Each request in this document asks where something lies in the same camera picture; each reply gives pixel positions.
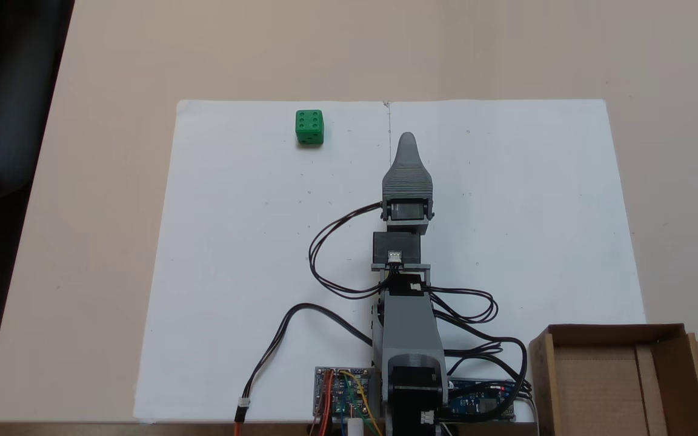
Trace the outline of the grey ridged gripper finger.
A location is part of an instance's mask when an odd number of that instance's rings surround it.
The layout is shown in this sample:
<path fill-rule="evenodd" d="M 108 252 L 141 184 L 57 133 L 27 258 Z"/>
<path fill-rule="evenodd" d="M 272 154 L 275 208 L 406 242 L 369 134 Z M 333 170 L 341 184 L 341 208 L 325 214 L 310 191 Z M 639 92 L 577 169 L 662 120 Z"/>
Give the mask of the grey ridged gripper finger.
<path fill-rule="evenodd" d="M 382 220 L 387 220 L 388 202 L 427 201 L 434 217 L 434 183 L 419 156 L 415 135 L 401 134 L 396 156 L 382 179 Z"/>

